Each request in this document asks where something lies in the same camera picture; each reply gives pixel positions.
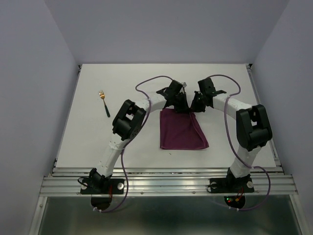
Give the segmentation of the purple cloth napkin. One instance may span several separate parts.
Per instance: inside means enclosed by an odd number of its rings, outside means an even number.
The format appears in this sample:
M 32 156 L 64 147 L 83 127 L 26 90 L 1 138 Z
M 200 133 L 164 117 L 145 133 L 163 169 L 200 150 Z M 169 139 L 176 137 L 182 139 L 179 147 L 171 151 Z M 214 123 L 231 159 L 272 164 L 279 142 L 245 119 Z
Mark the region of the purple cloth napkin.
M 209 147 L 194 113 L 160 111 L 160 148 L 164 150 L 202 150 Z

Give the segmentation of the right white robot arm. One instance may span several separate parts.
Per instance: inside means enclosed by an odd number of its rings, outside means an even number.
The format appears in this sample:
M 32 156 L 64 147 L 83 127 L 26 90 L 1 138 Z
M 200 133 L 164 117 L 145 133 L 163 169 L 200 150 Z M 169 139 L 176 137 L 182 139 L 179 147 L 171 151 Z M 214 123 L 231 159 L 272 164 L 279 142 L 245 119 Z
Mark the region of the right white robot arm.
M 235 160 L 224 178 L 211 178 L 207 190 L 210 193 L 254 192 L 250 172 L 261 148 L 272 139 L 267 111 L 261 104 L 250 105 L 234 98 L 239 93 L 228 94 L 217 90 L 212 76 L 198 81 L 191 104 L 193 112 L 205 112 L 207 107 L 224 114 L 226 136 Z

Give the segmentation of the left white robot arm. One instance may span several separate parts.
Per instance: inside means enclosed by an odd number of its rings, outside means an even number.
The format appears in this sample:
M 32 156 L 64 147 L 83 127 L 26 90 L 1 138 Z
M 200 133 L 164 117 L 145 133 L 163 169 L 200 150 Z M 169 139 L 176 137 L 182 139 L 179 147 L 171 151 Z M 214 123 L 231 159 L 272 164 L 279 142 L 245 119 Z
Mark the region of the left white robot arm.
M 144 99 L 137 102 L 127 99 L 122 104 L 112 122 L 112 137 L 104 155 L 83 182 L 86 189 L 90 190 L 89 194 L 110 192 L 113 185 L 111 177 L 116 161 L 123 154 L 126 146 L 139 134 L 150 113 L 175 105 L 182 105 L 184 110 L 188 110 L 185 83 L 170 79 L 171 83 L 168 87 L 156 91 L 156 94 L 152 96 L 139 89 L 140 85 L 160 77 L 163 76 L 153 77 L 135 86 L 135 90 L 145 96 Z

